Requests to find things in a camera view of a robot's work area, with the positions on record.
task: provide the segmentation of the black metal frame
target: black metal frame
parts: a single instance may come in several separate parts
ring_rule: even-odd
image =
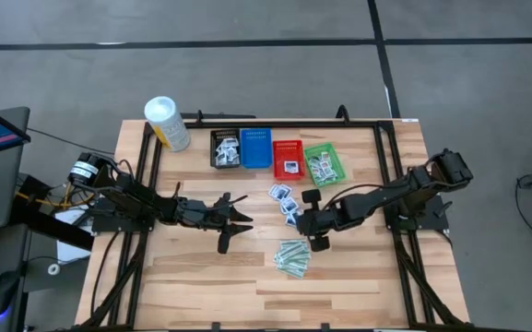
[[[383,178],[384,183],[388,183],[390,181],[390,175],[389,175],[389,167],[384,151],[384,142],[383,142],[383,131],[386,132],[389,142],[389,147],[391,149],[391,158],[393,160],[393,163],[395,165],[395,173],[396,176],[403,176],[403,169],[401,164],[401,159],[398,152],[398,146],[396,142],[396,133],[393,121],[352,121],[349,118],[349,114],[345,106],[341,105],[339,109],[337,110],[336,120],[327,120],[327,121],[299,121],[299,122],[290,122],[290,121],[259,121],[259,122],[247,122],[243,120],[239,121],[204,121],[203,114],[198,111],[196,120],[194,122],[188,122],[186,123],[186,127],[188,129],[206,129],[206,128],[244,128],[244,127],[268,127],[268,128],[289,128],[289,127],[295,127],[295,128],[304,128],[304,127],[310,127],[310,128],[370,128],[372,129],[374,133],[374,139],[375,139],[375,145],[376,145],[376,151],[378,153],[378,160],[381,170],[381,175]],[[154,135],[154,132],[150,128],[150,125],[145,125],[143,140],[141,143],[141,151],[138,157],[138,164],[136,169],[136,178],[138,181],[141,181],[143,178],[143,170],[145,167],[145,161],[147,159],[148,155],[148,145],[149,142]],[[151,173],[149,176],[149,187],[155,187],[157,184],[157,179],[159,175],[159,161],[160,161],[160,152],[161,152],[162,145],[161,143],[156,140],[155,144],[155,150],[153,154],[153,163],[151,165]],[[402,259],[399,259],[399,251],[404,251],[403,240],[401,238],[401,231],[397,227],[398,223],[398,211],[396,205],[388,206],[384,208],[384,217],[386,221],[387,228],[391,231],[393,240],[395,243],[395,250],[396,250],[396,256],[397,256],[397,266],[399,271],[399,277],[400,277],[400,283],[401,288],[403,291],[403,300],[406,308],[407,313],[407,320],[410,328],[419,328],[419,327],[426,327],[433,330],[439,329],[442,326],[435,325],[435,320],[433,317],[433,310],[432,305],[430,302],[440,302],[437,296],[433,296],[433,299],[428,299],[428,296],[425,293],[422,293],[421,299],[422,299],[422,305],[424,309],[424,315],[425,315],[425,323],[418,323],[417,316],[415,314],[415,304],[413,302],[413,296],[411,292],[411,287],[409,283],[408,278],[408,271],[410,271],[412,268],[416,268],[417,271],[413,274],[414,279],[417,282],[423,282],[425,281],[425,273],[423,271],[423,263],[421,260],[421,252],[420,252],[420,246],[419,241],[417,238],[416,231],[408,231],[408,239],[410,241],[411,245],[411,253],[413,256],[413,262],[414,267],[412,265],[408,266],[407,262],[403,262]],[[119,279],[125,270],[128,256],[129,256],[129,250],[130,245],[132,243],[132,233],[127,233],[124,237],[123,241],[123,247],[120,255],[120,262],[119,262],[119,268],[118,268],[118,274],[116,276],[117,279]],[[142,232],[140,234],[139,241],[143,242],[143,245],[146,245],[148,240],[148,233]],[[127,317],[126,317],[126,324],[125,325],[116,325],[117,323],[117,315],[118,315],[118,306],[119,306],[119,299],[116,301],[114,306],[111,309],[110,312],[110,320],[108,322],[108,326],[104,328],[104,330],[134,330],[134,323],[135,323],[135,317],[136,317],[136,305],[138,300],[138,293],[140,290],[140,280],[142,278],[142,266],[139,266],[134,275],[133,275],[133,284],[132,289],[130,293],[129,298],[129,304],[128,304],[128,310],[127,310]],[[431,287],[425,282],[425,286],[422,288],[429,288],[429,293],[432,293]],[[370,329],[355,329],[357,331],[368,331]]]

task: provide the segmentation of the wooden table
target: wooden table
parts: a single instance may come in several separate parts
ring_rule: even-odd
[[[144,124],[139,120],[123,122],[116,160],[128,159],[136,168]],[[428,156],[420,124],[395,120],[395,128],[403,166],[425,162]],[[277,182],[271,168],[211,168],[209,131],[191,130],[192,142],[183,152],[163,151],[157,190],[162,196],[171,196],[181,181],[180,196],[210,204],[225,191],[231,192],[233,198],[248,195],[235,207],[254,219],[254,229],[234,236],[229,253],[219,255],[219,234],[215,231],[157,223],[148,240],[136,329],[206,329],[212,322],[221,322],[223,328],[317,328],[321,323],[337,328],[408,326],[393,240],[384,226],[381,209],[358,228],[331,232],[331,250],[313,253],[304,279],[288,277],[276,271],[274,253],[280,240],[302,237],[285,225],[279,204],[267,195]],[[301,139],[305,147],[333,142],[348,179],[322,188],[323,202],[354,184],[382,183],[372,129],[273,129],[272,138]],[[387,140],[384,142],[388,153]],[[149,152],[144,183],[151,158]],[[304,208],[301,191],[312,189],[312,180],[305,177],[289,185]],[[419,231],[418,236],[428,281],[455,315],[468,320],[450,245],[434,231]],[[77,324],[89,317],[93,284],[111,237],[103,234],[95,240]],[[114,283],[121,246],[122,234],[113,244],[103,269],[96,305]],[[419,290],[412,280],[411,284],[422,322]],[[125,296],[130,293],[128,287]],[[121,301],[119,323],[125,320],[125,299]]]

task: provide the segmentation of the black floor stripe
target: black floor stripe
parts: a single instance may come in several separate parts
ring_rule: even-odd
[[[76,42],[45,44],[0,44],[0,51],[59,51],[59,50],[127,50],[184,49],[225,47],[276,46],[359,46],[375,45],[374,39],[286,39],[241,41],[137,41],[137,42]]]
[[[387,39],[385,45],[502,45],[532,44],[532,38]]]
[[[393,81],[393,76],[391,75],[391,66],[388,64],[386,47],[384,47],[383,29],[380,25],[380,17],[378,16],[376,2],[374,0],[368,0],[368,7],[370,9],[370,17],[372,19],[372,28],[374,29],[374,38],[376,39],[376,49],[378,50],[380,70],[383,74],[384,87],[386,88],[388,109],[391,117],[400,118],[401,111],[399,111],[398,102],[396,101],[395,83]]]

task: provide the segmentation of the yellow label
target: yellow label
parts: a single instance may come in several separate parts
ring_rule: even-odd
[[[171,148],[170,142],[167,140],[167,137],[163,135],[163,132],[161,131],[161,128],[158,125],[152,125],[153,130],[155,131],[155,135],[157,135],[157,138],[163,143],[164,146],[167,148]]]

